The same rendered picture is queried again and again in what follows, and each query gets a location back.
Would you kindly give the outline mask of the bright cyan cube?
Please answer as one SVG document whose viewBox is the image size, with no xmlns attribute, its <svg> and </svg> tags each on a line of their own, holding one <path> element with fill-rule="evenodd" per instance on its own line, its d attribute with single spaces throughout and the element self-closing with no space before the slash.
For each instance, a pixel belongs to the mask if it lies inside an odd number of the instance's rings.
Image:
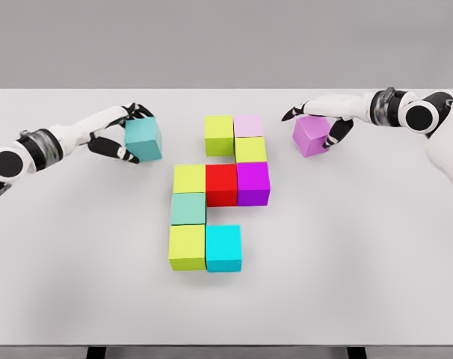
<svg viewBox="0 0 453 359">
<path fill-rule="evenodd" d="M 240 272 L 242 269 L 241 227 L 206 226 L 206 269 L 208 272 Z"/>
</svg>

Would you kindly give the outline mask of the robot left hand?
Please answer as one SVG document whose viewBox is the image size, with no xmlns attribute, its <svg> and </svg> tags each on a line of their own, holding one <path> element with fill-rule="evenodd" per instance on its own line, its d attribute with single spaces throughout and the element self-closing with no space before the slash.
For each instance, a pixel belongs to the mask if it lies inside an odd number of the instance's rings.
<svg viewBox="0 0 453 359">
<path fill-rule="evenodd" d="M 119 159 L 124 162 L 139 164 L 140 159 L 132 154 L 126 148 L 126 145 L 114 140 L 113 138 L 105 137 L 105 133 L 110 134 L 111 129 L 122 129 L 125 131 L 127 123 L 139 122 L 144 119 L 153 119 L 153 113 L 141 104 L 131 103 L 123 105 L 122 109 L 125 114 L 118 119 L 112 120 L 104 129 L 90 133 L 90 140 L 87 143 L 87 148 L 94 154 L 104 156 L 111 159 Z"/>
</svg>

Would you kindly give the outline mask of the pale pink cube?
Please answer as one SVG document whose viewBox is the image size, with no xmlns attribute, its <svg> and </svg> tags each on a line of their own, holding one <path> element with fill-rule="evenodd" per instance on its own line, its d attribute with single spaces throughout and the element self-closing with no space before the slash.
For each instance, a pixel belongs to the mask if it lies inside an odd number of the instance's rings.
<svg viewBox="0 0 453 359">
<path fill-rule="evenodd" d="M 233 116 L 236 138 L 262 137 L 262 118 L 259 114 L 237 114 Z"/>
</svg>

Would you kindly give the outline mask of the mint green cube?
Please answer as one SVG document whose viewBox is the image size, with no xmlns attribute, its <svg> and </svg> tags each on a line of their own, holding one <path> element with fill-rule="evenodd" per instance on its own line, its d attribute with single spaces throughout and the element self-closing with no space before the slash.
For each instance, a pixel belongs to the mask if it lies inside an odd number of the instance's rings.
<svg viewBox="0 0 453 359">
<path fill-rule="evenodd" d="M 206 224 L 205 193 L 174 193 L 171 201 L 172 225 Z"/>
</svg>

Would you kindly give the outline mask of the violet purple cube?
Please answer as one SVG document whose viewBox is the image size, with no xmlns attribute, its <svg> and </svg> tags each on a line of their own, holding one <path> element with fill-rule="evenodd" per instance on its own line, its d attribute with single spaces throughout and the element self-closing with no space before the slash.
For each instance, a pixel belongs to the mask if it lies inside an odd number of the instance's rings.
<svg viewBox="0 0 453 359">
<path fill-rule="evenodd" d="M 237 164 L 238 206 L 267 206 L 271 191 L 268 163 Z"/>
</svg>

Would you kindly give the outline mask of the yellow-green cube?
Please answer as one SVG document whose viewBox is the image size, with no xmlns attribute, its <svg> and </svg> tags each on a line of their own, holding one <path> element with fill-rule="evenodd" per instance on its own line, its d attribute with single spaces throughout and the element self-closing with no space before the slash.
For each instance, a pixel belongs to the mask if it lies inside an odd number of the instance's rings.
<svg viewBox="0 0 453 359">
<path fill-rule="evenodd" d="M 205 193 L 206 166 L 205 165 L 176 165 L 173 175 L 173 192 Z"/>
<path fill-rule="evenodd" d="M 234 126 L 232 115 L 205 116 L 204 141 L 207 157 L 233 156 Z"/>
<path fill-rule="evenodd" d="M 263 137 L 235 138 L 235 161 L 237 163 L 266 162 L 265 139 Z"/>
<path fill-rule="evenodd" d="M 174 271 L 206 270 L 206 242 L 203 224 L 172 225 L 168 260 Z"/>
</svg>

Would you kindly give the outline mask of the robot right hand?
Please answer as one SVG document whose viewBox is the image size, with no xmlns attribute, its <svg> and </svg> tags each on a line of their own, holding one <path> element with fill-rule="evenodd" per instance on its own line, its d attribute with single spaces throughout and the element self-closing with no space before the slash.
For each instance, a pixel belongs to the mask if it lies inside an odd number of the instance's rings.
<svg viewBox="0 0 453 359">
<path fill-rule="evenodd" d="M 302 114 L 316 117 L 334 117 L 336 122 L 332 125 L 322 147 L 327 150 L 338 144 L 353 129 L 352 95 L 328 94 L 307 100 L 300 105 L 289 109 L 282 118 L 282 122 L 291 120 Z"/>
</svg>

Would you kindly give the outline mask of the orchid purple cube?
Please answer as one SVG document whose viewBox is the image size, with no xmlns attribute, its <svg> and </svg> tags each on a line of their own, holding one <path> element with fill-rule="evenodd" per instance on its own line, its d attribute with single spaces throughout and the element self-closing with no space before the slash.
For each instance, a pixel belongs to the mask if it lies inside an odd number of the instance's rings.
<svg viewBox="0 0 453 359">
<path fill-rule="evenodd" d="M 304 158 L 324 153 L 331 125 L 326 117 L 303 116 L 296 120 L 293 141 Z"/>
</svg>

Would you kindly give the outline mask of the red cube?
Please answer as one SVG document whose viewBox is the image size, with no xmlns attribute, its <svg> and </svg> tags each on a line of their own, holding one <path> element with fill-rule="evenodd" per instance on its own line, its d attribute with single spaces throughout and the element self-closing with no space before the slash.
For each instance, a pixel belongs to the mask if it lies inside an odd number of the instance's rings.
<svg viewBox="0 0 453 359">
<path fill-rule="evenodd" d="M 207 207 L 237 206 L 238 182 L 235 164 L 206 165 Z"/>
</svg>

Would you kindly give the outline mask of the teal cube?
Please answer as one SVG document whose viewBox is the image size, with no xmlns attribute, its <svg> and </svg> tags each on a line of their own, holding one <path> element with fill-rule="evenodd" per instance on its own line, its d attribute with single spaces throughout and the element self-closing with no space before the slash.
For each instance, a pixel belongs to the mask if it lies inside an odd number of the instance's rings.
<svg viewBox="0 0 453 359">
<path fill-rule="evenodd" d="M 124 142 L 127 150 L 140 162 L 162 159 L 162 134 L 154 117 L 128 120 Z"/>
</svg>

